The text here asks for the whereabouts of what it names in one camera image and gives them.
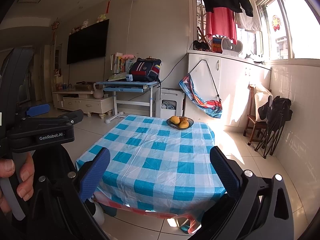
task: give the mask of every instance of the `pink shirt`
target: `pink shirt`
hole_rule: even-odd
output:
[[[212,35],[226,36],[234,44],[237,44],[237,31],[233,11],[229,8],[218,7],[213,9],[213,13],[207,12],[206,35],[208,35],[209,40],[212,39]]]

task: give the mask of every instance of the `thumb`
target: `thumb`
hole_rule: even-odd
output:
[[[0,159],[0,178],[8,178],[14,174],[15,166],[13,160]]]

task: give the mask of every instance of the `finger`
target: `finger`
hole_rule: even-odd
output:
[[[4,195],[2,194],[1,189],[0,189],[0,209],[4,214],[8,213],[11,210],[7,200],[4,198]]]
[[[23,197],[24,201],[29,200],[33,195],[33,188],[31,188],[31,190]]]
[[[24,198],[25,195],[28,192],[30,192],[30,190],[32,189],[32,183],[33,183],[33,176],[31,176],[29,179],[19,184],[19,186],[17,187],[17,193],[20,198]]]
[[[20,169],[20,178],[22,181],[26,181],[35,173],[35,166],[30,153],[27,155],[26,163]]]
[[[0,159],[0,178],[8,178],[14,174],[14,162],[10,159]]]

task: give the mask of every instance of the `kettlebell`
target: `kettlebell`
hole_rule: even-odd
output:
[[[103,98],[103,89],[97,89],[95,83],[93,84],[93,89],[94,89],[94,92],[93,92],[94,98],[96,99]]]

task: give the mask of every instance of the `television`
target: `television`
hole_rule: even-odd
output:
[[[67,64],[106,56],[109,19],[69,36]]]

